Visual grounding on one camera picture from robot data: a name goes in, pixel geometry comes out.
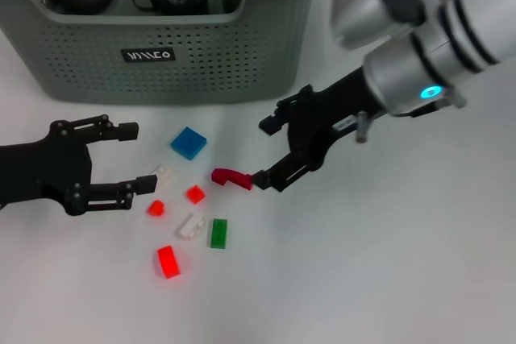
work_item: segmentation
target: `red curved block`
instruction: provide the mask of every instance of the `red curved block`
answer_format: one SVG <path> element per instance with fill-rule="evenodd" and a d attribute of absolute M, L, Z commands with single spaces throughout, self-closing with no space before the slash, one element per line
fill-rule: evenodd
<path fill-rule="evenodd" d="M 247 189 L 249 191 L 252 189 L 252 175 L 245 175 L 230 169 L 216 168 L 211 173 L 211 179 L 220 185 L 225 185 L 227 181 L 230 181 L 231 183 L 239 185 L 243 189 Z"/>

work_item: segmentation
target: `red lego brick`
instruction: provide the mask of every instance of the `red lego brick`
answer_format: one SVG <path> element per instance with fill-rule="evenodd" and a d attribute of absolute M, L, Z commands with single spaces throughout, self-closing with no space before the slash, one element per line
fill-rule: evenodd
<path fill-rule="evenodd" d="M 202 191 L 197 185 L 186 191 L 186 197 L 195 205 L 206 197 L 204 191 Z"/>
<path fill-rule="evenodd" d="M 148 208 L 147 213 L 152 217 L 160 217 L 164 214 L 164 203 L 162 201 L 155 201 Z"/>
<path fill-rule="evenodd" d="M 246 175 L 230 169 L 216 168 L 211 173 L 211 179 L 217 184 L 225 185 L 229 180 L 231 183 L 239 185 L 243 189 L 252 189 L 252 175 Z"/>
<path fill-rule="evenodd" d="M 172 246 L 162 247 L 157 251 L 157 253 L 158 258 L 160 259 L 161 269 L 163 270 L 163 274 L 166 279 L 179 276 L 181 274 L 179 267 L 177 266 Z"/>

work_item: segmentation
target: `green lego brick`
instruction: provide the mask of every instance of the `green lego brick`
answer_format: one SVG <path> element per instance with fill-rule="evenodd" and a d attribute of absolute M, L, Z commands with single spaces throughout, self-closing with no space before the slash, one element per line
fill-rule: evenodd
<path fill-rule="evenodd" d="M 213 227 L 211 229 L 211 244 L 212 249 L 225 249 L 226 248 L 226 232 L 227 232 L 227 220 L 226 219 L 214 219 Z"/>

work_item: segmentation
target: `small red block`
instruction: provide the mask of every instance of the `small red block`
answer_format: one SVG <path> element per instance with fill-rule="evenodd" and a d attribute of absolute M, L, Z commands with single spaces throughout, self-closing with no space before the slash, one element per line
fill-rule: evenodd
<path fill-rule="evenodd" d="M 166 279 L 179 276 L 181 272 L 177 266 L 176 257 L 172 246 L 162 247 L 158 250 L 158 258 L 160 259 L 161 269 Z"/>
<path fill-rule="evenodd" d="M 202 191 L 197 185 L 186 191 L 186 197 L 195 205 L 206 197 L 204 191 Z"/>
<path fill-rule="evenodd" d="M 164 214 L 164 203 L 162 201 L 155 201 L 148 208 L 147 213 L 152 217 L 160 217 Z"/>

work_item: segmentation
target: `blue indicator light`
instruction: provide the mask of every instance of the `blue indicator light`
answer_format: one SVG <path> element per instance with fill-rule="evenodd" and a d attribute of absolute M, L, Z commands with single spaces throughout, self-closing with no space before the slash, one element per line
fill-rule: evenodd
<path fill-rule="evenodd" d="M 430 87 L 424 89 L 421 92 L 421 98 L 423 100 L 426 100 L 428 98 L 437 97 L 441 94 L 442 91 L 443 91 L 442 86 L 433 85 L 433 86 L 430 86 Z"/>

